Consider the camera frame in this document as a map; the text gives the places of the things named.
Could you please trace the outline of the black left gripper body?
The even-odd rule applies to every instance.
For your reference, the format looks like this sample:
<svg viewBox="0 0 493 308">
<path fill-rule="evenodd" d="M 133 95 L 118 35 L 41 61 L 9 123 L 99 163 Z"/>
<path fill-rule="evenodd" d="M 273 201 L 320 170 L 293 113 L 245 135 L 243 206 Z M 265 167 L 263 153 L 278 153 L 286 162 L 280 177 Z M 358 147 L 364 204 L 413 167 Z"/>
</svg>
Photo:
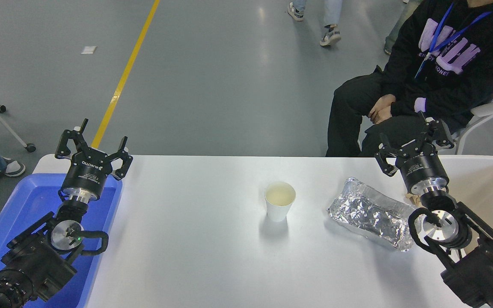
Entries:
<svg viewBox="0 0 493 308">
<path fill-rule="evenodd" d="M 61 195 L 79 195 L 80 191 L 90 193 L 89 200 L 98 200 L 101 197 L 104 183 L 112 171 L 108 162 L 101 162 L 108 155 L 97 149 L 90 149 L 88 153 L 78 151 L 71 158 L 71 166 L 61 186 Z"/>
</svg>

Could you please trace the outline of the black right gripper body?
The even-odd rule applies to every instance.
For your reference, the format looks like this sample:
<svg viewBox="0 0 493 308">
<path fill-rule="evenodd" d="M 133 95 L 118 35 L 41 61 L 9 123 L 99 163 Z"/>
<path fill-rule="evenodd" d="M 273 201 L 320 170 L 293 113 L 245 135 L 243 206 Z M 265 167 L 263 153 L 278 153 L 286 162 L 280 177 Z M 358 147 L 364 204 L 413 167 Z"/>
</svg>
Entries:
<svg viewBox="0 0 493 308">
<path fill-rule="evenodd" d="M 401 173 L 407 193 L 424 194 L 448 187 L 449 177 L 437 150 L 398 156 L 395 166 Z"/>
</svg>

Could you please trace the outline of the seated person's left hand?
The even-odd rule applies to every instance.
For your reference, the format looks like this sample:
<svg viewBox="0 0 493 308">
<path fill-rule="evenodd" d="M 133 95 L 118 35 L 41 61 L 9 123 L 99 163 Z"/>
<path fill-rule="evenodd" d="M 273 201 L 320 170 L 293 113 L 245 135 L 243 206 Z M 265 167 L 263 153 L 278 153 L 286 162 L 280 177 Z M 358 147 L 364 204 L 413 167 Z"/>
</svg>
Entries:
<svg viewBox="0 0 493 308">
<path fill-rule="evenodd" d="M 373 124 L 380 124 L 381 122 L 392 117 L 391 106 L 384 107 L 379 110 L 373 109 L 373 111 L 369 113 L 368 117 L 370 118 Z"/>
</svg>

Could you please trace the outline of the seated person's right hand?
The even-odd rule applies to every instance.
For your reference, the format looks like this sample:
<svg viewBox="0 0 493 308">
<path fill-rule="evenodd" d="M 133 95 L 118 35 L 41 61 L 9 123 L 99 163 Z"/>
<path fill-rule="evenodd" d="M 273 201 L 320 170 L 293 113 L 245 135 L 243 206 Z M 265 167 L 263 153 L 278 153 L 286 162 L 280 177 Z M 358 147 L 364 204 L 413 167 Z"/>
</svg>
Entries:
<svg viewBox="0 0 493 308">
<path fill-rule="evenodd" d="M 374 105 L 374 109 L 375 110 L 382 110 L 386 107 L 391 106 L 391 104 L 395 101 L 396 101 L 395 95 L 393 95 L 393 94 L 383 95 L 380 97 L 380 99 L 378 99 L 376 101 L 376 104 Z"/>
</svg>

